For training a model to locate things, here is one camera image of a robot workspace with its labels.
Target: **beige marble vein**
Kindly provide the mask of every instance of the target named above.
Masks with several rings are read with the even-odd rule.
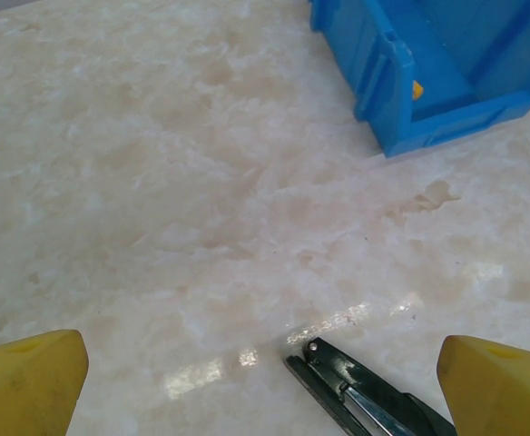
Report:
[[[336,434],[322,335],[447,415],[443,338],[530,349],[530,115],[386,160],[301,0],[0,13],[0,342],[82,332],[70,435]]]

